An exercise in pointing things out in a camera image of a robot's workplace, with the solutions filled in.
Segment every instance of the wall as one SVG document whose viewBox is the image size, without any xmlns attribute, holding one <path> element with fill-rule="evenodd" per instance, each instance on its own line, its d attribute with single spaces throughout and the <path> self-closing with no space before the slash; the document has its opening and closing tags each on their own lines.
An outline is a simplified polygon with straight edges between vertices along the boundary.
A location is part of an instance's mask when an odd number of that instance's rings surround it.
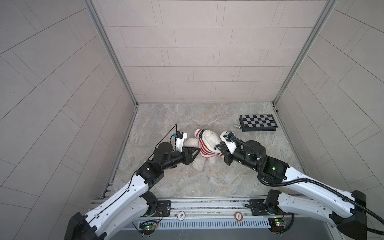
<svg viewBox="0 0 384 240">
<path fill-rule="evenodd" d="M 0 238 L 63 239 L 133 104 L 81 0 L 0 2 Z"/>
<path fill-rule="evenodd" d="M 325 1 L 94 0 L 138 102 L 272 101 Z"/>
<path fill-rule="evenodd" d="M 384 216 L 384 2 L 339 0 L 277 108 L 310 176 Z M 384 230 L 368 216 L 369 225 Z M 379 237 L 368 233 L 369 237 Z"/>
</svg>

